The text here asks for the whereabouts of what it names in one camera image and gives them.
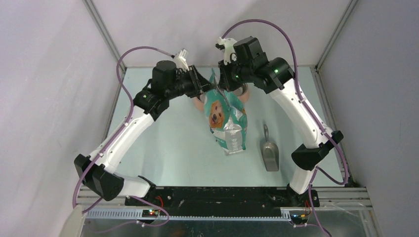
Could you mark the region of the green pet food bag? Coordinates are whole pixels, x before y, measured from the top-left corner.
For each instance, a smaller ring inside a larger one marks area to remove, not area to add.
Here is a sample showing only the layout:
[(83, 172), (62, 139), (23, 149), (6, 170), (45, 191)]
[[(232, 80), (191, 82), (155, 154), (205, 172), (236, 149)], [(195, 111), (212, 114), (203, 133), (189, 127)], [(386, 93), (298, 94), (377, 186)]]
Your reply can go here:
[(203, 110), (209, 130), (226, 155), (246, 150), (248, 117), (244, 104), (233, 92), (218, 87), (219, 78), (214, 70), (216, 87), (203, 96)]

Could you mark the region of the metal food scoop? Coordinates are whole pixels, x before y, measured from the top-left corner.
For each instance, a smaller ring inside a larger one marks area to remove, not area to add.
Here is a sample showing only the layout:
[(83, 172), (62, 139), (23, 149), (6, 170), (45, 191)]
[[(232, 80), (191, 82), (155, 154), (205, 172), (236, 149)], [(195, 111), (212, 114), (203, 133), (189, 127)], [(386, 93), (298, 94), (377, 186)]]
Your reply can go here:
[(279, 171), (279, 148), (276, 143), (270, 141), (267, 124), (263, 124), (264, 142), (260, 145), (261, 156), (267, 172)]

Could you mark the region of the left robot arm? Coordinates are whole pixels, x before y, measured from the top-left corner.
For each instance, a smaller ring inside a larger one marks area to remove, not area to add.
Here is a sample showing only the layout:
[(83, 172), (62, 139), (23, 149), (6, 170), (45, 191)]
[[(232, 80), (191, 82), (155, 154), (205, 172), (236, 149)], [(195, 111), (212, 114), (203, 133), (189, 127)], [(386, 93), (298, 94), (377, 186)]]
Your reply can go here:
[(152, 205), (156, 192), (142, 177), (123, 177), (116, 173), (123, 156), (134, 141), (169, 107), (171, 99), (186, 95), (198, 97), (214, 89), (194, 65), (187, 70), (173, 61), (159, 61), (151, 78), (134, 98), (119, 127), (88, 156), (79, 154), (74, 165), (81, 183), (105, 201), (116, 197), (136, 196), (143, 205)]

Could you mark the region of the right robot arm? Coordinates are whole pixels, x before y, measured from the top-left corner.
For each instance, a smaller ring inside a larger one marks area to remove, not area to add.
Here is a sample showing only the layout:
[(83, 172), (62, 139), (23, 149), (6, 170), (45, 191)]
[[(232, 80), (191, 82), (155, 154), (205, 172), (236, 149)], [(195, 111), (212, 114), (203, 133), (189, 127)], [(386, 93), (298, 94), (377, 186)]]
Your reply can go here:
[(287, 193), (291, 205), (301, 206), (307, 200), (315, 168), (343, 139), (343, 134), (319, 118), (302, 89), (295, 87), (296, 75), (288, 62), (280, 57), (268, 60), (257, 38), (218, 38), (215, 46), (223, 51), (223, 60), (218, 63), (220, 87), (234, 91), (252, 83), (282, 107), (302, 136), (302, 145), (292, 153), (296, 168)]

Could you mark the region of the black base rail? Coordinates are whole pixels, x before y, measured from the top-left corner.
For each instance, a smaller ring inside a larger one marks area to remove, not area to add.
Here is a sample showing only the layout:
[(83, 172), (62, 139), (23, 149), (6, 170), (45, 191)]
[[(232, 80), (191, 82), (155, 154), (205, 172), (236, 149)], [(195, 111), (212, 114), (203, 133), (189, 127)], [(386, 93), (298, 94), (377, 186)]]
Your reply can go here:
[(281, 208), (319, 207), (316, 190), (290, 187), (153, 187), (144, 200), (171, 217), (282, 217)]

